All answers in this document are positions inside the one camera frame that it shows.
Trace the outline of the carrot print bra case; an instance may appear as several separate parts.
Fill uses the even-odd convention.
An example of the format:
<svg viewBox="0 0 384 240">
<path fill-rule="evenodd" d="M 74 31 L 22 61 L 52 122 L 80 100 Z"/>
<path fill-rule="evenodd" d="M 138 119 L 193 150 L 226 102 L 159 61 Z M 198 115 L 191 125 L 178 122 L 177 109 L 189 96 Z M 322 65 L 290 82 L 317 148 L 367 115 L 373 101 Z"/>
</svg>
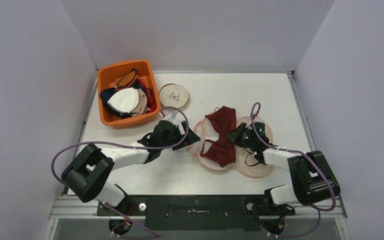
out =
<svg viewBox="0 0 384 240">
<path fill-rule="evenodd" d="M 243 176 L 258 179 L 266 177 L 275 168 L 274 166 L 259 164 L 251 153 L 248 153 L 246 149 L 239 146 L 235 147 L 235 162 L 229 163 L 226 166 L 220 166 L 213 160 L 200 155 L 202 149 L 207 151 L 211 146 L 210 142 L 204 142 L 204 140 L 214 141 L 219 136 L 213 129 L 210 121 L 207 118 L 203 118 L 193 127 L 193 132 L 200 137 L 200 141 L 188 146 L 188 151 L 207 170 L 216 173 L 224 173 L 232 168 L 236 168 L 236 170 Z"/>
</svg>

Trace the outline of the dark red bra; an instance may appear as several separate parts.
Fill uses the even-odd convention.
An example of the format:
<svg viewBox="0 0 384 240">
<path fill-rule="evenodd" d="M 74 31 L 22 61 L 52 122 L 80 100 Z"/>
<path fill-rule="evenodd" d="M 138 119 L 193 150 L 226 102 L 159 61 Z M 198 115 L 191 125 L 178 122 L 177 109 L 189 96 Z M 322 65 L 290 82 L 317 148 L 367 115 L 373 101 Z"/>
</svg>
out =
<svg viewBox="0 0 384 240">
<path fill-rule="evenodd" d="M 205 115 L 202 125 L 202 144 L 198 156 L 216 165 L 217 171 L 224 171 L 236 162 L 236 149 L 227 135 L 237 126 L 236 110 L 222 106 Z"/>
</svg>

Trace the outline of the white mesh laundry bag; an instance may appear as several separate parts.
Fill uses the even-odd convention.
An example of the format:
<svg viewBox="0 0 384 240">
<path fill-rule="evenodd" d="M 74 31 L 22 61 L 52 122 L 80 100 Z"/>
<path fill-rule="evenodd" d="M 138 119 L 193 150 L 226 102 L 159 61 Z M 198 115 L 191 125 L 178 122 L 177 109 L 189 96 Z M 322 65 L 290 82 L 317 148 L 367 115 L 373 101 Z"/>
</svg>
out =
<svg viewBox="0 0 384 240">
<path fill-rule="evenodd" d="M 174 83 L 163 85 L 158 94 L 163 107 L 175 107 L 182 110 L 190 101 L 189 91 L 184 86 Z"/>
</svg>

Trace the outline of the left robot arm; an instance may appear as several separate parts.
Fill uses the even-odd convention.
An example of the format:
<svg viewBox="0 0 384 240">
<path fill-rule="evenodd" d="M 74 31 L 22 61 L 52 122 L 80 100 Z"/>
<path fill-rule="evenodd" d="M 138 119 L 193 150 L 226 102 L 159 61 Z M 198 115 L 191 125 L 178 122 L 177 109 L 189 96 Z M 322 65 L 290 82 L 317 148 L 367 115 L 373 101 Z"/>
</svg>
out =
<svg viewBox="0 0 384 240">
<path fill-rule="evenodd" d="M 186 121 L 161 120 L 152 132 L 127 147 L 98 147 L 89 142 L 65 168 L 62 182 L 87 203 L 92 200 L 109 205 L 116 215 L 129 210 L 128 196 L 116 183 L 109 182 L 111 172 L 130 165 L 148 164 L 160 157 L 162 150 L 173 151 L 199 142 L 200 137 Z"/>
</svg>

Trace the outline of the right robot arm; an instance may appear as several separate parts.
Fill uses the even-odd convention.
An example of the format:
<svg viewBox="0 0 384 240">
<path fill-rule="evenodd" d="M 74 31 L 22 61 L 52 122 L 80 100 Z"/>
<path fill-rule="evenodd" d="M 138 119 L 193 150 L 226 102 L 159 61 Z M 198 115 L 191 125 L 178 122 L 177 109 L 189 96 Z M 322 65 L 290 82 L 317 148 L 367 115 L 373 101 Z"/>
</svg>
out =
<svg viewBox="0 0 384 240">
<path fill-rule="evenodd" d="M 319 151 L 301 152 L 272 145 L 262 122 L 242 123 L 226 138 L 237 147 L 248 149 L 258 164 L 274 166 L 289 172 L 291 183 L 267 189 L 262 207 L 270 215 L 286 204 L 315 206 L 316 203 L 335 199 L 341 192 L 324 154 Z"/>
</svg>

